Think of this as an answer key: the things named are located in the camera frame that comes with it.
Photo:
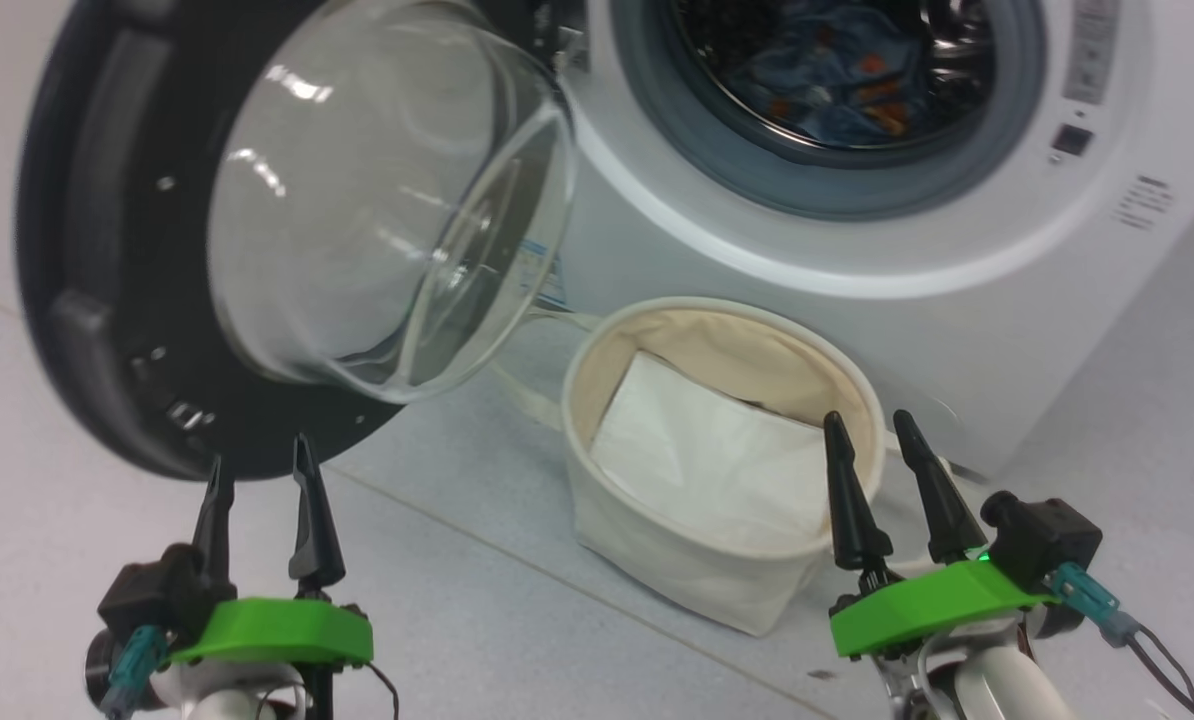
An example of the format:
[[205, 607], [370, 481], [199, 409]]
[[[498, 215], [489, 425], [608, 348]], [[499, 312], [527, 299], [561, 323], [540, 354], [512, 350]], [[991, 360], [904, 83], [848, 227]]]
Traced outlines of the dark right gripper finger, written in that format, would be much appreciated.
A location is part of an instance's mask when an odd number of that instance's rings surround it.
[[904, 464], [912, 470], [921, 491], [931, 560], [941, 565], [966, 561], [970, 550], [987, 543], [975, 513], [955, 488], [949, 470], [944, 470], [913, 416], [907, 410], [897, 410], [893, 424]]
[[873, 518], [856, 473], [856, 451], [838, 411], [824, 418], [827, 501], [833, 527], [835, 564], [857, 571], [858, 591], [873, 593], [890, 585], [886, 559], [894, 552], [890, 534]]

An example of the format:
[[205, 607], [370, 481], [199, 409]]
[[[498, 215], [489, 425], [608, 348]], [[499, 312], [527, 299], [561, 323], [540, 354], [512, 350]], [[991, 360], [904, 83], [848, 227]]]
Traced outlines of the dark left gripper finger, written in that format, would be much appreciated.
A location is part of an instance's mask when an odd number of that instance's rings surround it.
[[324, 599], [326, 589], [346, 577], [346, 566], [321, 464], [304, 433], [298, 433], [294, 443], [293, 478], [300, 497], [289, 577], [297, 583], [298, 598]]
[[235, 474], [217, 455], [193, 533], [201, 553], [201, 581], [213, 591], [236, 591], [230, 581], [230, 509], [235, 500]]

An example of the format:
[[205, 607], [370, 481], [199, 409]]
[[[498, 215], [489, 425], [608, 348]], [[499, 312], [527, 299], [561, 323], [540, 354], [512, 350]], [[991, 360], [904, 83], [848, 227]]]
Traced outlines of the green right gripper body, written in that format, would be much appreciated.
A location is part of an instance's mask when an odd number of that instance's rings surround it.
[[955, 626], [1050, 603], [1022, 591], [987, 560], [968, 560], [864, 593], [831, 615], [836, 656], [873, 656]]

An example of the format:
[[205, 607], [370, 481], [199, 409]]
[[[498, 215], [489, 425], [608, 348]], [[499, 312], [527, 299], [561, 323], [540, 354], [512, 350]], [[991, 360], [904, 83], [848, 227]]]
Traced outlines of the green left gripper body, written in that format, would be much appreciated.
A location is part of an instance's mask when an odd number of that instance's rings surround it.
[[170, 661], [361, 666], [373, 664], [374, 650], [373, 624], [349, 607], [251, 597], [214, 607], [198, 641]]

